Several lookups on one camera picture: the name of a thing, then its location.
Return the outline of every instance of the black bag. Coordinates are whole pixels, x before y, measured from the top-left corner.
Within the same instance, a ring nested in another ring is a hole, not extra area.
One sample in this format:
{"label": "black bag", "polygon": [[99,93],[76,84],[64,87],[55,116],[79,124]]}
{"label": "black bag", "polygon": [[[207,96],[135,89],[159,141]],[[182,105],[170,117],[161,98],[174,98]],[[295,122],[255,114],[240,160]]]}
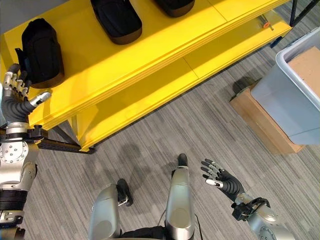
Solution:
{"label": "black bag", "polygon": [[91,0],[96,18],[112,42],[129,44],[142,34],[142,22],[129,0]]}
{"label": "black bag", "polygon": [[36,89],[54,87],[64,80],[61,48],[55,29],[43,18],[29,22],[22,34],[22,50],[16,48],[21,70]]}
{"label": "black bag", "polygon": [[187,14],[195,5],[195,0],[155,0],[171,17],[177,18]]}

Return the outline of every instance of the cable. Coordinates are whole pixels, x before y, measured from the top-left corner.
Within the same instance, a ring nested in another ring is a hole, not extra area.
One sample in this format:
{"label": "cable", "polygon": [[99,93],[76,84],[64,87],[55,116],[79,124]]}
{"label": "cable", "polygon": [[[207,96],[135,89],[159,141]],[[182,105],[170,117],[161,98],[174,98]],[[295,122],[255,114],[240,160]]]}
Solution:
{"label": "cable", "polygon": [[165,212],[166,212],[166,210],[164,210],[164,211],[163,211],[163,213],[162,213],[162,215],[161,215],[161,217],[160,217],[160,219],[159,219],[159,221],[158,221],[157,226],[159,226],[159,225],[160,225],[161,219],[162,219],[162,217],[164,216]]}
{"label": "cable", "polygon": [[198,218],[197,214],[194,214],[194,215],[195,215],[196,220],[197,220],[197,222],[198,222],[199,232],[200,232],[200,238],[201,238],[201,240],[204,240],[204,238],[202,237],[202,231],[201,231],[201,226],[200,226],[199,218]]}

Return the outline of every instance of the robotic finger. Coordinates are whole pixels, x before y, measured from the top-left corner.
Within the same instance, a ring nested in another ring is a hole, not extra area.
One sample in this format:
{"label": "robotic finger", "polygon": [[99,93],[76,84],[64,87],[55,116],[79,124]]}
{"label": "robotic finger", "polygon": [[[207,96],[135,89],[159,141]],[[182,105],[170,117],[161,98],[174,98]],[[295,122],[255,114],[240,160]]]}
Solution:
{"label": "robotic finger", "polygon": [[211,186],[216,186],[217,188],[222,188],[224,186],[223,182],[220,181],[220,174],[225,169],[220,167],[215,161],[210,159],[205,159],[201,162],[202,166],[201,170],[206,172],[209,175],[203,174],[202,176],[205,178],[205,182]]}

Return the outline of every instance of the gray plastic bin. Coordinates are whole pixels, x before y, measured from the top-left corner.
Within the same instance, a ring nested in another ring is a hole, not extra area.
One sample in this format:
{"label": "gray plastic bin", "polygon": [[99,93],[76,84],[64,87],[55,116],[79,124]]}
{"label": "gray plastic bin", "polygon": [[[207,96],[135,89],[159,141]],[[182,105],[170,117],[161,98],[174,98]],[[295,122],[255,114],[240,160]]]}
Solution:
{"label": "gray plastic bin", "polygon": [[320,144],[320,98],[287,63],[313,46],[320,49],[320,27],[278,52],[276,65],[251,90],[290,140],[301,145]]}

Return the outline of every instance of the yellow shelving unit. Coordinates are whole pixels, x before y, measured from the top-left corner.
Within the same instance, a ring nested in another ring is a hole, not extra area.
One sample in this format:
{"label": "yellow shelving unit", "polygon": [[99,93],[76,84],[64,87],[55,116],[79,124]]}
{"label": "yellow shelving unit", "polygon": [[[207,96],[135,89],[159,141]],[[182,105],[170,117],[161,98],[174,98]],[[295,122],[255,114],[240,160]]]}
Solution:
{"label": "yellow shelving unit", "polygon": [[[130,1],[142,20],[143,33],[123,46],[113,44],[106,36],[89,0],[69,0],[37,16],[45,18],[57,32],[65,82],[48,89],[52,97],[30,115],[30,125],[40,124],[48,130],[287,0],[196,0],[194,8],[179,18],[168,17],[152,0]],[[15,48],[21,48],[27,24],[1,36],[1,78],[18,60]],[[31,89],[29,95],[42,91]]]}
{"label": "yellow shelving unit", "polygon": [[70,118],[82,150],[291,29],[274,11],[265,16],[273,31],[254,18]]}

